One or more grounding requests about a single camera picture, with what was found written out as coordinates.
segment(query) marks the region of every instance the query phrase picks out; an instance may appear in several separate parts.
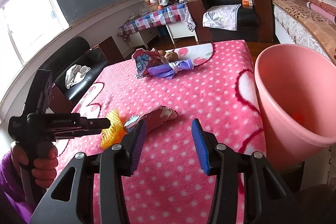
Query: bright window pane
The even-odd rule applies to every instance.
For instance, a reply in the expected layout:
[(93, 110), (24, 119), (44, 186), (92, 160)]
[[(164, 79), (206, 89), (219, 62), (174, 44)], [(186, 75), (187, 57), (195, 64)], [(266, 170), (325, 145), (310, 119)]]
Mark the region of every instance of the bright window pane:
[(10, 0), (4, 12), (25, 62), (63, 31), (49, 0)]
[(2, 9), (0, 9), (0, 49), (0, 67), (2, 68), (0, 80), (1, 99), (8, 85), (22, 67), (9, 38)]

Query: pink bucket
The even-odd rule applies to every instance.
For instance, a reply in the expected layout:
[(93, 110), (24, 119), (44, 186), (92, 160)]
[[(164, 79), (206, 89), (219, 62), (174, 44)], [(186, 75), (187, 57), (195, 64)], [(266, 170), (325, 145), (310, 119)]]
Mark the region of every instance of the pink bucket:
[(265, 49), (255, 81), (269, 162), (284, 170), (336, 143), (336, 67), (309, 48)]

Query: yellow foam net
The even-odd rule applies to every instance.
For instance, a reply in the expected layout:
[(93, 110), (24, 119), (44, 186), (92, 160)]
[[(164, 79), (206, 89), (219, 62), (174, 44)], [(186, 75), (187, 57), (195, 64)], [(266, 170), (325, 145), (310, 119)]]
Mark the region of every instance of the yellow foam net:
[(100, 147), (103, 149), (109, 148), (115, 143), (120, 143), (121, 139), (126, 134), (116, 109), (112, 109), (111, 112), (106, 115), (106, 118), (110, 120), (111, 126), (108, 129), (103, 129), (101, 131), (103, 136), (100, 141)]

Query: brown round object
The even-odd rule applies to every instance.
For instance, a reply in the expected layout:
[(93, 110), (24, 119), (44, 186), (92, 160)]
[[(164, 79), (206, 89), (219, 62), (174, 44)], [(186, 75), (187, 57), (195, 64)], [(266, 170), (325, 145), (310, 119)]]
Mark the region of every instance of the brown round object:
[(169, 62), (175, 62), (175, 61), (179, 60), (179, 55), (176, 52), (167, 52), (166, 55), (165, 55), (165, 58)]
[(158, 50), (158, 52), (159, 52), (159, 54), (161, 54), (161, 55), (163, 55), (163, 56), (166, 55), (166, 51), (164, 51), (164, 50)]

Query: finger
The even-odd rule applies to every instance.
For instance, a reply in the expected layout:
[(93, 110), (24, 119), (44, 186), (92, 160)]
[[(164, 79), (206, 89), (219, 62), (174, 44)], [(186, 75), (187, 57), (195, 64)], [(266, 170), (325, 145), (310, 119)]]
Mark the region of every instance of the finger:
[(56, 178), (57, 171), (56, 169), (51, 169), (51, 170), (41, 170), (41, 169), (36, 169), (34, 168), (31, 170), (32, 175), (37, 178), (37, 179), (54, 179)]
[(48, 157), (49, 157), (50, 159), (53, 159), (53, 158), (56, 158), (57, 155), (58, 155), (57, 148), (56, 148), (56, 146), (53, 146), (53, 147), (49, 150)]
[(36, 184), (42, 188), (49, 188), (50, 185), (54, 182), (53, 179), (36, 179)]
[(19, 162), (22, 163), (23, 165), (28, 165), (29, 160), (27, 154), (23, 150), (23, 148), (18, 144), (18, 142), (12, 142), (10, 150), (14, 166)]
[(57, 165), (58, 165), (57, 158), (53, 158), (53, 159), (35, 159), (34, 160), (34, 166), (37, 169), (50, 170), (50, 169), (56, 168)]

